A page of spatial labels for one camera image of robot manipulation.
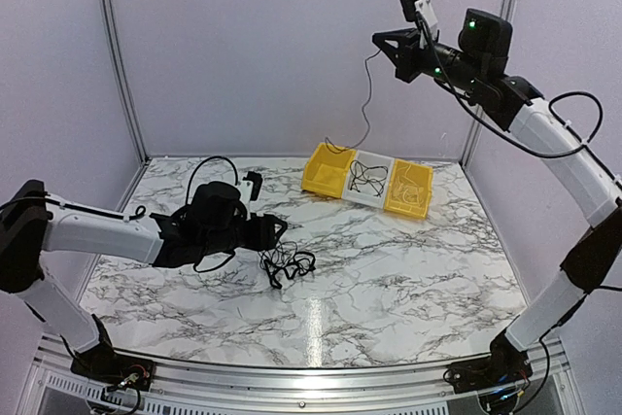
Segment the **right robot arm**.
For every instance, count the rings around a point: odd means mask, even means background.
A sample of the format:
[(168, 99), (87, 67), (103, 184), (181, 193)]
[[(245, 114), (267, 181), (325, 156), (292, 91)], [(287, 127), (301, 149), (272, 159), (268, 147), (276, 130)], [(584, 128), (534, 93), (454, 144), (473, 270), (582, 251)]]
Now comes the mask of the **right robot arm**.
[(491, 342), (492, 355), (483, 360), (481, 374), (500, 384), (518, 369), (518, 354), (603, 284), (621, 253), (621, 182), (533, 85), (505, 73), (512, 38), (508, 21), (469, 9), (459, 45), (452, 48), (438, 42), (422, 14), (410, 11), (406, 17), (412, 27), (371, 37), (395, 65), (397, 78), (410, 83), (428, 75), (446, 85), (466, 112), (480, 107), (484, 115), (479, 123), (514, 148), (541, 159), (589, 225), (550, 285)]

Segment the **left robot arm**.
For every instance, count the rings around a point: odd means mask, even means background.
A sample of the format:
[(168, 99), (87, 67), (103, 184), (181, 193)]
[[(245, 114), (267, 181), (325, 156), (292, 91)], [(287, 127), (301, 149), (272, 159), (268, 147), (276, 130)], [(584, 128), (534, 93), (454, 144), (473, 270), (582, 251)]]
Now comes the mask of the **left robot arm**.
[(41, 264), (43, 253), (77, 252), (131, 259), (155, 268), (198, 265), (214, 254), (274, 249), (285, 221), (248, 206), (259, 187), (249, 181), (202, 184), (170, 215), (139, 207), (132, 215), (52, 197), (27, 181), (1, 206), (1, 290), (19, 297), (103, 381), (116, 380), (122, 359), (95, 316), (70, 297)]

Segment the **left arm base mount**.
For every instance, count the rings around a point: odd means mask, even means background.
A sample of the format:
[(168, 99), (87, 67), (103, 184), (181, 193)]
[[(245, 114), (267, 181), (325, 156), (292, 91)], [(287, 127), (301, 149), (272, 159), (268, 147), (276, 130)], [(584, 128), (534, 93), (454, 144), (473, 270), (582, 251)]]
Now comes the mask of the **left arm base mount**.
[(82, 353), (72, 353), (71, 371), (88, 379), (106, 383), (111, 391), (151, 387), (156, 364), (153, 360), (117, 352), (103, 323), (92, 315), (98, 330), (97, 344)]

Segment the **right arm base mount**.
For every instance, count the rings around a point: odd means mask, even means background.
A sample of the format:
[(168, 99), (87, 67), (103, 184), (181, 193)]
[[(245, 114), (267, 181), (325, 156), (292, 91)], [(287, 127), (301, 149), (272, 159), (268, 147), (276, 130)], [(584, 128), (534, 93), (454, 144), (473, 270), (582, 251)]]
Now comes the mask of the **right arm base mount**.
[(527, 352), (517, 350), (502, 333), (490, 343), (488, 356), (450, 363), (443, 380), (455, 394), (524, 381), (533, 375), (528, 359)]

